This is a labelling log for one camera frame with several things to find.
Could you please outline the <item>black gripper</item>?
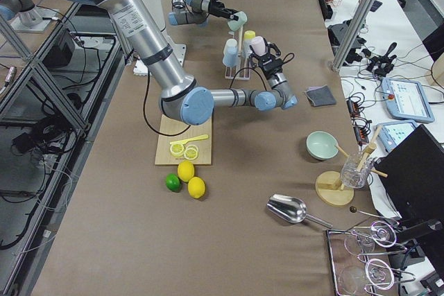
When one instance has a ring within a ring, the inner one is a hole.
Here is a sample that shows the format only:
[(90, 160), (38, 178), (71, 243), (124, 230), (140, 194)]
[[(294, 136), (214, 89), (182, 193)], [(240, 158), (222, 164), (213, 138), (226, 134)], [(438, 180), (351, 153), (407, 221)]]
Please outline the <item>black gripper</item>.
[(280, 58), (281, 51), (276, 44), (265, 41), (266, 54), (258, 56), (251, 44), (248, 45), (246, 55), (248, 56), (248, 64), (253, 67), (259, 67), (267, 80), (273, 75), (282, 73), (283, 60)]
[(226, 8), (224, 3), (222, 3), (219, 0), (210, 0), (207, 12), (211, 15), (214, 15), (215, 17), (222, 17), (234, 21), (239, 20), (237, 11), (230, 8)]

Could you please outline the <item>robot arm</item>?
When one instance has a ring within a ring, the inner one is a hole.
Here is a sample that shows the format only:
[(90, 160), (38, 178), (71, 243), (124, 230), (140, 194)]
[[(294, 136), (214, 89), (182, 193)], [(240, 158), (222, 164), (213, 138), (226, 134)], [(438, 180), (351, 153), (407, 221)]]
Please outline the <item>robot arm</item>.
[(270, 88), (208, 89), (185, 72), (173, 52), (166, 34), (155, 22), (154, 13), (162, 12), (160, 0), (69, 0), (106, 10), (132, 48), (138, 53), (162, 89), (160, 109), (170, 119), (188, 125), (205, 123), (217, 106), (253, 106), (260, 111), (293, 107), (297, 98), (282, 73), (284, 61), (276, 45), (257, 36), (246, 41), (253, 67), (259, 67)]
[(220, 0), (171, 0), (169, 23), (172, 26), (203, 25), (209, 15), (227, 19), (230, 24), (240, 24), (243, 19), (239, 11), (227, 8)]

